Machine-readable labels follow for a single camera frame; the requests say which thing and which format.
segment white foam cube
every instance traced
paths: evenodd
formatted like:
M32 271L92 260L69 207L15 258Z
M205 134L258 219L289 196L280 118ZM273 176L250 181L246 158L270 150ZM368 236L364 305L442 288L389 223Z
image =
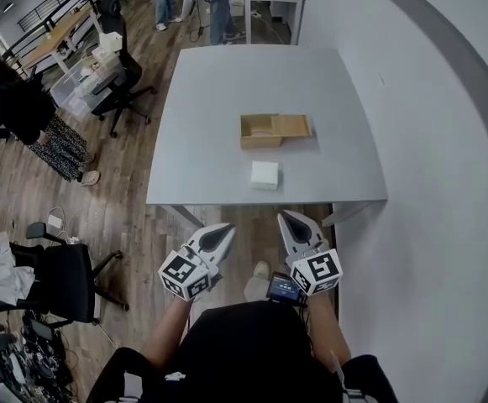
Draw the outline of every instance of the white foam cube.
M276 190L279 182L279 163L253 161L251 186L260 190Z
M163 286L189 301L211 286L208 267L202 260L193 255L190 258L171 251L158 270Z
M123 36L119 33L100 33L100 47L109 54L123 48Z
M307 296L331 290L343 275L337 250L330 249L292 264L291 278Z

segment wooden desk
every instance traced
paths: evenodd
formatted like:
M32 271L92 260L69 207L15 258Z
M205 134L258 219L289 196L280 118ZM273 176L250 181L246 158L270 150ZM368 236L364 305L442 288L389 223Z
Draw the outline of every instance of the wooden desk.
M23 61L22 65L25 68L32 67L33 65L41 62L48 55L52 55L57 61L59 67L66 73L68 72L68 66L60 56L59 49L63 40L72 48L76 50L76 47L72 44L72 41L68 37L71 31L80 23L85 21L89 16L93 17L95 24L97 24L96 15L92 12L91 5L86 4L83 8L72 15L66 15L61 19L54 29L51 30L51 36L44 39Z

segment woman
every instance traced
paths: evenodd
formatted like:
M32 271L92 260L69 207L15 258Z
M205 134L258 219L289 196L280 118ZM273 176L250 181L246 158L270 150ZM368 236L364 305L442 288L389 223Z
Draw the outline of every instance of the woman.
M175 297L142 353L118 349L87 403L397 402L377 358L352 357L326 291L307 299L310 334L292 306L254 301L206 310L181 341L192 303Z
M53 101L35 83L24 81L0 58L0 127L15 134L62 178L95 185L100 172L81 170L94 161L86 140L55 115Z

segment black and white marker cube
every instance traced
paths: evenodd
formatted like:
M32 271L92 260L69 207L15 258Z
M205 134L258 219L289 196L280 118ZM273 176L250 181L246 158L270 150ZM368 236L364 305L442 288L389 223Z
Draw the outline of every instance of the black and white marker cube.
M163 286L186 301L210 288L211 273L196 255L187 257L175 251L169 254L158 271Z
M337 251L330 249L292 264L291 278L307 296L331 290L343 275Z

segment person's hand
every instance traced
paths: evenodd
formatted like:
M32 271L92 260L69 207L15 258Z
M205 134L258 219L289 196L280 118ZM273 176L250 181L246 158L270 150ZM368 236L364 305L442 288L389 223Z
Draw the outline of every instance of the person's hand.
M46 146L49 142L50 142L50 136L48 136L46 133L41 131L38 139L38 143L41 144L42 146Z

